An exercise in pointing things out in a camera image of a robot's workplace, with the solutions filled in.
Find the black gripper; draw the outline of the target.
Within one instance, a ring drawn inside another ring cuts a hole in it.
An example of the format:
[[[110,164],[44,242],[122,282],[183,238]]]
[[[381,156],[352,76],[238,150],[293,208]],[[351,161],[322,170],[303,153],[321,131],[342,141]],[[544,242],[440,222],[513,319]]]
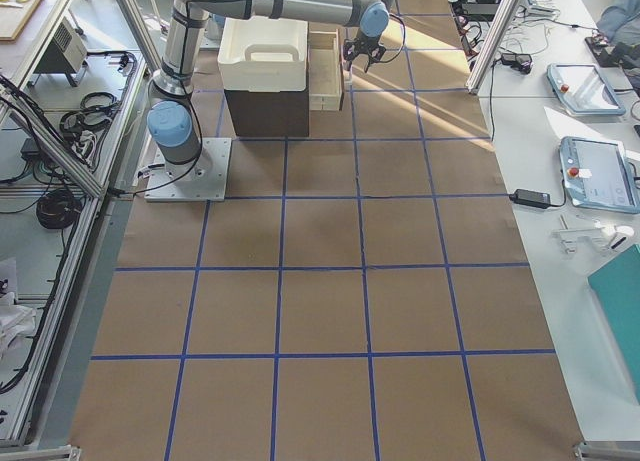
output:
[[[384,46],[380,43],[380,37],[369,37],[363,33],[358,33],[353,39],[344,40],[344,69],[352,69],[353,60],[360,55],[366,55],[366,71],[378,64],[384,55]]]

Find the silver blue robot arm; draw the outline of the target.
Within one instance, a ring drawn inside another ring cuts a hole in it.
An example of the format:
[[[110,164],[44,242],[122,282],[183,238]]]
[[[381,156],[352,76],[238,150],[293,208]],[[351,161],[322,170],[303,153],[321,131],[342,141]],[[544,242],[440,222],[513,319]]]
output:
[[[343,58],[379,63],[395,0],[174,0],[167,44],[149,85],[147,128],[170,182],[196,186],[213,166],[192,105],[196,57],[211,17],[224,21],[217,62],[241,138],[309,134],[308,25],[351,27]]]

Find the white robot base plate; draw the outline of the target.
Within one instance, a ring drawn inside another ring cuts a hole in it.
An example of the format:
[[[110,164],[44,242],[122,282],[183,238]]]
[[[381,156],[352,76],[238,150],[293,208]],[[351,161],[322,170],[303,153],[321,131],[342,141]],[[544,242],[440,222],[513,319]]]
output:
[[[185,165],[165,162],[156,148],[154,163],[143,195],[149,202],[223,201],[225,199],[232,140],[205,137],[199,159]]]

